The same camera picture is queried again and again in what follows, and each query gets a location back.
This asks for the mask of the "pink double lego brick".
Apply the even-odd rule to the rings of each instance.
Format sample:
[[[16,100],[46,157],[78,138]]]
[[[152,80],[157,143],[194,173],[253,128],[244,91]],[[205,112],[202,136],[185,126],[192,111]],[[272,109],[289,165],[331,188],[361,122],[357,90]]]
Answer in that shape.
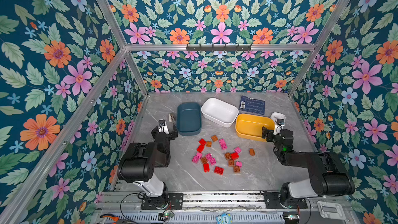
[[[226,150],[228,148],[224,139],[220,139],[218,142],[222,150]]]

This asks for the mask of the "orange lego brick top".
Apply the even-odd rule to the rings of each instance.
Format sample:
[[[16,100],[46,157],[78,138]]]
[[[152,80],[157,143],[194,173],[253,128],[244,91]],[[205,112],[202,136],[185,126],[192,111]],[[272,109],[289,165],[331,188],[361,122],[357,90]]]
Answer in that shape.
[[[211,137],[211,139],[212,139],[213,142],[216,142],[216,141],[218,140],[218,137],[217,137],[216,135],[213,135],[213,136]]]

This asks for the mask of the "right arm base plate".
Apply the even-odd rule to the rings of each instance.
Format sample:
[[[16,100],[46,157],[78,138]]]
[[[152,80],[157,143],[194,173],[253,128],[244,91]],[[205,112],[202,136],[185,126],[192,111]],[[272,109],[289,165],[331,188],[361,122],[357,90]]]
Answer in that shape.
[[[267,209],[307,209],[308,205],[304,198],[289,198],[289,195],[280,192],[260,191],[264,197]]]

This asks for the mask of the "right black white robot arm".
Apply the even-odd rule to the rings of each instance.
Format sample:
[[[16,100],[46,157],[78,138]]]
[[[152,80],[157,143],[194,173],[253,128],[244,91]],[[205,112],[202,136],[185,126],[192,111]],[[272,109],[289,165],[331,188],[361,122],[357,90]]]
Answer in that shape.
[[[266,208],[306,209],[307,198],[352,195],[352,177],[334,152],[299,152],[293,150],[293,131],[279,132],[262,128],[262,137],[274,144],[277,160],[287,167],[303,168],[308,179],[284,183],[279,192],[261,191]]]

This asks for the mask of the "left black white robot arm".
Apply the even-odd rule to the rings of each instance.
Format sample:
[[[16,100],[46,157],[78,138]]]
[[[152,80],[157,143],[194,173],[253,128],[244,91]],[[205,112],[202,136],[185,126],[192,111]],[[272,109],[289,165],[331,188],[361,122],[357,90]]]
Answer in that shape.
[[[167,168],[171,161],[171,141],[178,137],[176,124],[169,128],[159,120],[151,131],[153,142],[131,143],[117,170],[119,180],[135,184],[149,198],[168,199],[167,186],[155,175],[155,168]]]

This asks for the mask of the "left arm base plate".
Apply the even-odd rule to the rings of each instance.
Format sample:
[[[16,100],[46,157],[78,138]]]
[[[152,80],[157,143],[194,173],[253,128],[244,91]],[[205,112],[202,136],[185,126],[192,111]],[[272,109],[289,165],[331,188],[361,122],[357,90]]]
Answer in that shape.
[[[183,205],[183,193],[168,193],[159,197],[147,197],[142,201],[142,210],[180,210]]]

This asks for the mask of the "pink lego brick cluster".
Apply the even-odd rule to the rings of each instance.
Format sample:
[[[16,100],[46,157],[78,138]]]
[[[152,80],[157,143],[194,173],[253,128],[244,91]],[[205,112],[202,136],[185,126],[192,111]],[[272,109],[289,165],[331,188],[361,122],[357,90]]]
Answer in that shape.
[[[206,154],[205,155],[205,158],[207,159],[207,162],[210,164],[210,165],[215,165],[217,162],[216,162],[216,160],[215,160],[215,158],[211,155],[211,153],[208,153],[208,154]]]

